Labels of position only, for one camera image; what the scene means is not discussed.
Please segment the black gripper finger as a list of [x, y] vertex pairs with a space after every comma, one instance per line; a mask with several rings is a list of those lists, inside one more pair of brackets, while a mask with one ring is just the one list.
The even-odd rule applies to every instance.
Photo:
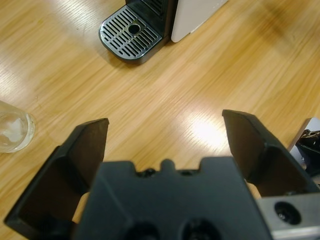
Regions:
[[244, 179], [262, 197], [319, 193], [312, 178], [255, 115], [224, 109], [222, 116], [231, 154]]
[[78, 125], [50, 154], [4, 223], [22, 236], [71, 236], [77, 206], [104, 159], [108, 126], [107, 118]]

